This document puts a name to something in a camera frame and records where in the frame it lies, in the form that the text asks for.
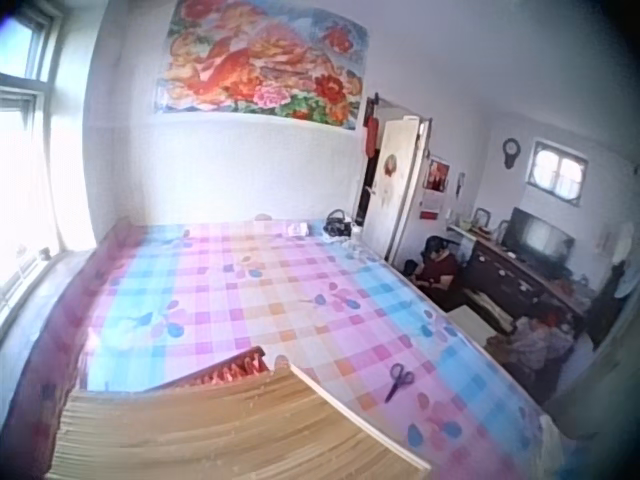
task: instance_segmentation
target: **wooden board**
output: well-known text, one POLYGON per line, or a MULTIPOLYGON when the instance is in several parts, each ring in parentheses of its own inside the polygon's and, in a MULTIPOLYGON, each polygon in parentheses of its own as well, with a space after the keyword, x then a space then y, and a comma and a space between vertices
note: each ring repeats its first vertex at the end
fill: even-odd
POLYGON ((428 472, 291 367, 222 386, 74 391, 47 478, 404 480, 428 472))

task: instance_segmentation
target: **red cloth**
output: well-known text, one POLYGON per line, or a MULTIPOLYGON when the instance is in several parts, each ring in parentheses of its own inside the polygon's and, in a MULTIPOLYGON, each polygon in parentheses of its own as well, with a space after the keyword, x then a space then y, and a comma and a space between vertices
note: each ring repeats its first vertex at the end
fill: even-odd
POLYGON ((371 115, 369 117, 369 121, 367 122, 367 146, 365 151, 367 152, 367 157, 371 158, 376 154, 376 142, 378 141, 378 128, 380 127, 380 122, 378 119, 371 115))
POLYGON ((433 283, 440 283, 440 277, 455 275, 457 271, 458 262, 450 253, 439 262, 435 262, 430 258, 427 259, 422 272, 420 272, 420 275, 417 275, 417 278, 423 282, 431 281, 433 283))

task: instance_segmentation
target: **scissors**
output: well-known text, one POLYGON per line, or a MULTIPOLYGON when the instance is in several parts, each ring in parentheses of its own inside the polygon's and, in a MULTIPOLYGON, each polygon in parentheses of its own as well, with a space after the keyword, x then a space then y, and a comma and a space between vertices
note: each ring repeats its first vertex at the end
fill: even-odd
POLYGON ((411 385, 414 380, 413 372, 405 371, 404 365, 401 363, 394 364, 389 373, 391 374, 391 378, 393 378, 394 382, 389 395, 384 399, 384 403, 389 403, 389 400, 391 400, 391 398, 396 394, 398 388, 403 385, 411 385))

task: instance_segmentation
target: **floral painting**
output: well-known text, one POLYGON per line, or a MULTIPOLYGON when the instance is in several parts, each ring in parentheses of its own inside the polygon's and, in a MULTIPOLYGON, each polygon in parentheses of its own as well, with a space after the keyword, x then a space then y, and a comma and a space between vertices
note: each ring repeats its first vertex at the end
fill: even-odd
POLYGON ((161 112, 258 113, 355 129, 369 38, 278 0, 180 0, 157 84, 161 112))

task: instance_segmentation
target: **kang bed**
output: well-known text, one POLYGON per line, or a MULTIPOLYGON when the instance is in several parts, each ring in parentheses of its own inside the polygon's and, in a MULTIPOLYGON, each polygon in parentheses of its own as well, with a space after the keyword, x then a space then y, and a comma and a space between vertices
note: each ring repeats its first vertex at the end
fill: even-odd
POLYGON ((9 428, 40 433, 46 450, 56 419, 39 418, 44 433, 24 428, 28 410, 43 408, 42 385, 53 384, 49 417, 59 414, 61 385, 75 369, 65 362, 80 343, 87 389, 130 392, 259 345, 269 366, 285 355, 427 460, 433 478, 527 478, 542 441, 542 411, 530 397, 369 250, 327 244, 316 224, 309 237, 290 237, 287 226, 120 222, 52 313, 9 428), (415 381, 384 403, 395 363, 415 381))

